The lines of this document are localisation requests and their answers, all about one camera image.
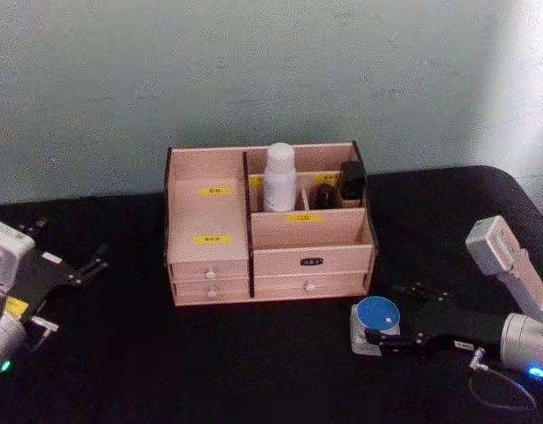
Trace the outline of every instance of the yellow label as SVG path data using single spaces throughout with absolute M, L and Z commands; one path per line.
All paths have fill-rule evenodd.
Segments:
M 313 176 L 313 182 L 315 184 L 330 184 L 331 186 L 335 186 L 338 182 L 338 179 L 340 178 L 340 173 L 335 172 L 331 174 L 315 174 Z
M 232 193 L 229 187 L 207 187 L 199 189 L 199 196 L 227 196 Z
M 321 223 L 324 221 L 324 216 L 319 214 L 289 214 L 287 215 L 288 223 Z
M 11 298 L 9 296 L 6 298 L 6 306 L 4 307 L 4 310 L 19 320 L 22 314 L 25 313 L 28 306 L 29 305 L 23 300 Z
M 230 236 L 198 236 L 194 238 L 195 245 L 228 245 L 232 242 Z
M 263 187 L 263 176 L 262 175 L 251 175 L 250 176 L 250 186 L 251 187 Z

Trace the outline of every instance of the white label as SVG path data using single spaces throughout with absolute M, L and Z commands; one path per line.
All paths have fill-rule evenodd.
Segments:
M 465 343 L 465 342 L 458 342 L 457 340 L 454 340 L 454 346 L 457 349 L 465 349 L 466 351 L 474 351 L 475 346 L 471 343 Z
M 63 262 L 63 259 L 58 258 L 54 254 L 51 254 L 49 252 L 45 252 L 41 257 L 43 259 L 47 259 L 48 261 L 53 262 L 53 263 L 55 263 L 57 265 L 59 265 L 61 262 Z

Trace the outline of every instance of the black tablecloth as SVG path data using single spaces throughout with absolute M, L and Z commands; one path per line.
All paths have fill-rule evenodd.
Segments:
M 486 167 L 371 176 L 381 253 L 372 293 L 420 281 L 462 307 L 517 306 L 464 247 L 474 222 L 505 216 L 543 277 L 543 217 L 507 174 Z M 162 265 L 160 194 L 0 207 L 0 220 L 47 216 L 38 248 L 83 264 L 101 242 L 111 267 L 41 314 L 60 325 L 0 380 L 0 422 L 524 422 L 467 389 L 469 355 L 372 360 L 350 346 L 350 306 L 322 299 L 176 310 Z M 404 327 L 413 317 L 399 303 Z M 543 394 L 539 397 L 543 422 Z

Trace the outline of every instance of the small black object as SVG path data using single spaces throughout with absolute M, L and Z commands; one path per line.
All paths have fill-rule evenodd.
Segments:
M 336 207 L 336 189 L 330 184 L 322 183 L 316 189 L 315 209 L 333 209 Z
M 324 263 L 322 258 L 304 258 L 300 260 L 300 264 L 305 267 L 312 267 L 313 265 L 321 265 Z
M 366 186 L 366 175 L 359 162 L 342 163 L 340 194 L 345 201 L 360 201 Z

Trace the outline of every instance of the blue bottle cap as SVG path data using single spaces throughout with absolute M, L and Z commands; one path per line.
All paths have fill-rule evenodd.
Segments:
M 358 318 L 369 329 L 386 331 L 398 325 L 401 314 L 389 299 L 370 296 L 358 303 Z

